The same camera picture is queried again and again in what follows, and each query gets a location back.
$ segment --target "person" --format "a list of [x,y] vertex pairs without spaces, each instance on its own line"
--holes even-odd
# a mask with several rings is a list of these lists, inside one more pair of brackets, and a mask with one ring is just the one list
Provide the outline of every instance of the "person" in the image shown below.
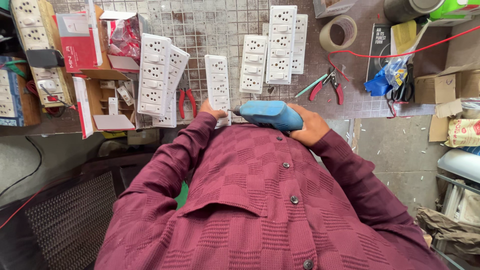
[[289,106],[304,124],[288,136],[215,129],[225,112],[205,101],[115,202],[95,268],[446,270],[374,164],[320,115]]

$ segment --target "red-handled pliers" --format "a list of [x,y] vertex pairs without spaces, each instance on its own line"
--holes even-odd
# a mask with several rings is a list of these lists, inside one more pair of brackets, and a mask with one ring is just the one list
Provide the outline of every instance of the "red-handled pliers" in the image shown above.
[[310,93],[309,100],[312,101],[315,98],[315,95],[322,90],[323,86],[326,85],[328,82],[332,82],[333,88],[335,89],[336,95],[338,96],[338,104],[343,104],[343,89],[342,85],[336,82],[335,77],[335,70],[333,68],[328,69],[328,77],[323,81],[319,82],[317,86],[312,90]]
[[[192,89],[189,88],[187,91],[187,96],[188,99],[190,100],[190,103],[192,104],[192,110],[193,110],[193,117],[197,117],[197,104],[195,103],[195,99],[193,98],[192,95]],[[183,102],[185,101],[185,91],[180,89],[180,101],[179,101],[179,111],[180,111],[180,117],[182,119],[185,119],[185,112],[183,111]]]

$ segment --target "workbench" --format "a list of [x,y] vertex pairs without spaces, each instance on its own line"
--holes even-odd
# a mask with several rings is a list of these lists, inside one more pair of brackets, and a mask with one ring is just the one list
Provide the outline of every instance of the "workbench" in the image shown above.
[[[56,13],[80,11],[83,1],[51,0]],[[358,34],[348,49],[368,55],[374,23],[388,23],[383,12],[384,0],[358,0],[345,15],[351,16],[357,23]],[[241,54],[245,34],[261,35],[263,23],[268,23],[270,5],[292,5],[298,7],[298,14],[308,15],[306,56],[304,74],[292,75],[289,86],[275,86],[271,94],[264,85],[260,100],[283,100],[296,103],[315,111],[325,119],[352,119],[392,116],[385,97],[370,97],[363,83],[367,74],[367,58],[348,53],[332,55],[333,63],[351,77],[346,81],[339,74],[345,101],[337,104],[337,97],[331,86],[322,89],[309,101],[310,92],[295,98],[295,95],[327,73],[330,66],[328,52],[322,49],[319,34],[322,27],[333,17],[316,19],[312,0],[170,0],[170,1],[106,1],[96,2],[104,10],[139,12],[147,14],[153,34],[170,37],[172,44],[191,55],[185,73],[189,77],[190,87],[197,108],[207,98],[207,83],[204,69],[204,55],[221,55],[228,58],[231,105],[235,106],[252,99],[248,93],[240,93]],[[445,39],[451,27],[430,27],[423,36],[419,48]],[[448,43],[419,52],[414,58],[415,76],[438,73],[445,68]],[[192,120],[192,106],[184,103],[185,120],[178,124],[188,124]],[[402,104],[399,115],[431,114],[431,105],[415,103]],[[0,127],[0,135],[38,135],[81,132],[78,112],[67,110],[56,119],[42,116],[42,124],[32,127]]]

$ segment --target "hand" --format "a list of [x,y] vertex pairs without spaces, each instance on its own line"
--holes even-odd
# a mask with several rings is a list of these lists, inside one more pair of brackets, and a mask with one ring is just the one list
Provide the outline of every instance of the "hand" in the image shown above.
[[330,130],[330,127],[318,113],[309,111],[296,104],[288,104],[288,106],[303,119],[303,128],[291,131],[290,138],[301,142],[307,147],[311,147]]
[[200,112],[202,111],[210,113],[211,115],[215,116],[217,120],[227,117],[227,114],[224,110],[214,110],[212,106],[210,106],[208,98],[202,103],[202,106],[200,107]]

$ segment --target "shirt sleeve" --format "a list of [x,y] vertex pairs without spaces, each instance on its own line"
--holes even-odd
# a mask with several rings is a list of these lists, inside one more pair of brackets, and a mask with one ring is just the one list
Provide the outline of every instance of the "shirt sleeve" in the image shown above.
[[96,269],[125,269],[154,235],[161,235],[175,213],[181,182],[198,161],[217,123],[200,112],[171,144],[160,146],[113,205],[113,217],[96,260]]
[[311,149],[322,158],[362,223],[377,231],[414,264],[425,264],[424,269],[447,269],[426,245],[408,208],[373,174],[372,162],[354,154],[333,130]]

